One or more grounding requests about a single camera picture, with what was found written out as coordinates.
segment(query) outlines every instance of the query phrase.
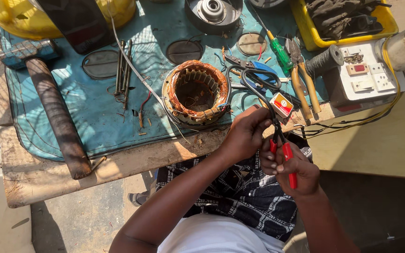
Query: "yellow wire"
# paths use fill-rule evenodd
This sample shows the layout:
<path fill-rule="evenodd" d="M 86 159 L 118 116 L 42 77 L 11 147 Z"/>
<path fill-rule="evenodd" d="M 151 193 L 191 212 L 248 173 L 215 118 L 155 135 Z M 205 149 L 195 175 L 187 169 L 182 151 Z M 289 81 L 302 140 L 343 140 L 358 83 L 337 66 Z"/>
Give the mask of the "yellow wire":
<path fill-rule="evenodd" d="M 305 138 L 306 140 L 310 139 L 310 138 L 313 138 L 313 137 L 320 136 L 320 135 L 326 135 L 326 134 L 330 134 L 330 133 L 335 133 L 335 132 L 338 132 L 338 131 L 341 131 L 341 130 L 345 130 L 345 129 L 348 129 L 348 128 L 351 128 L 351 127 L 355 127 L 355 126 L 370 122 L 370 121 L 380 117 L 381 115 L 383 115 L 386 111 L 390 110 L 398 102 L 398 100 L 401 98 L 401 87 L 400 87 L 399 81 L 398 81 L 398 79 L 397 79 L 397 77 L 395 75 L 395 71 L 393 70 L 393 67 L 391 66 L 390 59 L 388 57 L 388 52 L 387 52 L 387 41 L 391 37 L 392 36 L 388 37 L 387 40 L 385 40 L 384 44 L 382 45 L 382 57 L 383 57 L 385 63 L 387 64 L 388 68 L 390 69 L 391 73 L 393 74 L 393 77 L 395 78 L 395 80 L 397 82 L 397 95 L 395 96 L 395 99 L 393 99 L 393 101 L 391 101 L 391 103 L 387 107 L 385 107 L 384 110 L 382 110 L 381 112 L 379 112 L 378 114 L 376 114 L 375 116 L 373 116 L 373 117 L 371 117 L 369 119 L 363 120 L 363 121 L 361 121 L 359 123 L 356 123 L 356 124 L 353 124 L 353 125 L 346 126 L 344 128 L 341 128 L 341 129 L 333 130 L 331 132 L 321 133 L 321 134 L 318 134 L 318 135 L 314 135 L 312 137 Z"/>

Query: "red switch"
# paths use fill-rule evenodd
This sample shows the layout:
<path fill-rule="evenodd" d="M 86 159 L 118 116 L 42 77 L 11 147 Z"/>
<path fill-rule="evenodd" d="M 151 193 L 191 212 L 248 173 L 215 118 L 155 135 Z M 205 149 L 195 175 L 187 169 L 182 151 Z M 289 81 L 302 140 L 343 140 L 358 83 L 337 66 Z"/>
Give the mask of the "red switch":
<path fill-rule="evenodd" d="M 361 65 L 355 65 L 355 66 L 354 66 L 354 70 L 355 70 L 356 72 L 364 71 L 364 70 L 365 70 L 365 66 L 364 66 L 363 64 L 361 64 Z"/>

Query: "red wire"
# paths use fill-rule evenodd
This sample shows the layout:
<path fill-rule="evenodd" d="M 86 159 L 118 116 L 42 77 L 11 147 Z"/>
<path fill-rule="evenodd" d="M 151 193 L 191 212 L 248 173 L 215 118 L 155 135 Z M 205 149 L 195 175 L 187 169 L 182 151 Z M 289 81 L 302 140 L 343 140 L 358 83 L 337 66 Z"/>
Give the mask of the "red wire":
<path fill-rule="evenodd" d="M 142 105 L 140 106 L 140 113 L 142 113 L 142 109 L 143 109 L 143 105 L 146 103 L 146 101 L 149 99 L 149 96 L 151 95 L 151 91 L 149 91 L 148 93 L 148 98 L 142 103 Z"/>
<path fill-rule="evenodd" d="M 257 58 L 257 60 L 260 60 L 261 56 L 262 56 L 262 46 L 260 46 L 260 54 L 259 54 L 259 58 Z"/>

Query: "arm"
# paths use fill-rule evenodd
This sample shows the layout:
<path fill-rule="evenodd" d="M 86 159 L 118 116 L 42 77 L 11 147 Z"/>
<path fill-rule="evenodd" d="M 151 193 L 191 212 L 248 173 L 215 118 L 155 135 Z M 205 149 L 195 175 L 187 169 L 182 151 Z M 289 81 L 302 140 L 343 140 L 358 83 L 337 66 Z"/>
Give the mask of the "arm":
<path fill-rule="evenodd" d="M 306 229 L 311 253 L 357 253 L 360 250 L 346 235 L 332 209 L 329 199 L 318 183 L 319 169 L 290 143 L 293 158 L 284 161 L 282 144 L 278 143 L 276 155 L 270 152 L 267 138 L 260 153 L 265 174 L 276 175 L 285 194 L 292 196 L 298 206 Z M 298 186 L 290 188 L 289 174 L 296 172 Z"/>
<path fill-rule="evenodd" d="M 113 239 L 110 253 L 156 252 L 157 247 L 222 171 L 251 157 L 271 125 L 267 109 L 250 107 L 232 123 L 222 145 L 166 184 L 132 215 Z"/>

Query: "blue hammer head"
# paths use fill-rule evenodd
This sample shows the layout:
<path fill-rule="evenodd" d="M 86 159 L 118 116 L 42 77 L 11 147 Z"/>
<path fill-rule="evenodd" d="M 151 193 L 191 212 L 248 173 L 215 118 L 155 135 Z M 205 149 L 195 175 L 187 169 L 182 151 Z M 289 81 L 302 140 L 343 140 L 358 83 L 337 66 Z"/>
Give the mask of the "blue hammer head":
<path fill-rule="evenodd" d="M 23 41 L 0 52 L 0 61 L 11 69 L 26 67 L 26 60 L 40 58 L 48 61 L 59 57 L 57 45 L 50 39 Z"/>

